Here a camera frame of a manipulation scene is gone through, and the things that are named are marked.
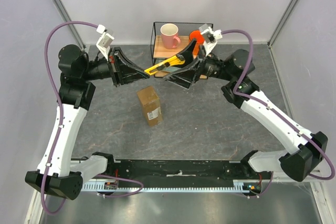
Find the brown cardboard express box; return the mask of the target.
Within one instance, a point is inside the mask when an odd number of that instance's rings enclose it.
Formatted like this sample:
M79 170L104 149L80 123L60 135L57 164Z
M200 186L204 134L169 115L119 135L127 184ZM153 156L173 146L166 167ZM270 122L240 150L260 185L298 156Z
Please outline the brown cardboard express box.
M153 86L148 86L137 92L142 113L149 126L155 126L163 121L160 98Z

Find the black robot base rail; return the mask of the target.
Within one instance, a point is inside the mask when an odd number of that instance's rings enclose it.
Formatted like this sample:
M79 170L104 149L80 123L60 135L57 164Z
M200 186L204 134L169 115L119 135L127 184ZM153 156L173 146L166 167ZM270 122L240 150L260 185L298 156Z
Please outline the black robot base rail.
M245 161L137 160L115 161L111 174L94 180L121 187L231 186L235 180L266 180L271 172L256 172Z

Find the yellow utility knife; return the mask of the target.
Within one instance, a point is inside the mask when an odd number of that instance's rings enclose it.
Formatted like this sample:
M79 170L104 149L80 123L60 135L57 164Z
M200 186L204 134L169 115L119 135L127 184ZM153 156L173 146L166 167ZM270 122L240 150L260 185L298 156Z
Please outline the yellow utility knife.
M152 76L156 74L157 72L163 71L164 69L168 67L182 65L184 63L185 63L185 58L182 55L174 55L170 58L165 59L164 61L158 64L155 64L145 69L144 72Z

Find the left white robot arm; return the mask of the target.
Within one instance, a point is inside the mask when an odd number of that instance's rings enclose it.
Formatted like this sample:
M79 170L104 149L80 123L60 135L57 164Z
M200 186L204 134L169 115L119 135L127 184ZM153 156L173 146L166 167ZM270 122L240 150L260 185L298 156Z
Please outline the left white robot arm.
M120 47L109 50L107 57L90 61L76 45L59 51L61 86L57 89L55 125L46 152L36 171L29 171L25 182L46 195L74 200L84 183L101 175L115 173L113 155L93 153L86 161L71 166L71 155L80 126L87 115L95 92L93 80L111 79L115 86L129 84L150 75L132 63Z

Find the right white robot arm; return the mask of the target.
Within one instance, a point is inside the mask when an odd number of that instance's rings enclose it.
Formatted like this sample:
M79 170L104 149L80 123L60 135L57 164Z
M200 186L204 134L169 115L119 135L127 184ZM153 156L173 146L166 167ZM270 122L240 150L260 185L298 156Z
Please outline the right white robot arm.
M307 176L316 178L313 170L326 161L331 174L324 179L333 179L335 168L325 153L327 136L322 132L312 133L276 107L248 77L254 69L247 50L238 49L221 60L215 54L206 55L201 47L193 61L164 79L186 89L201 75L226 80L228 83L221 88L226 100L256 119L282 144L283 151L251 151L246 155L240 166L245 178L254 178L261 172L283 172L301 182Z

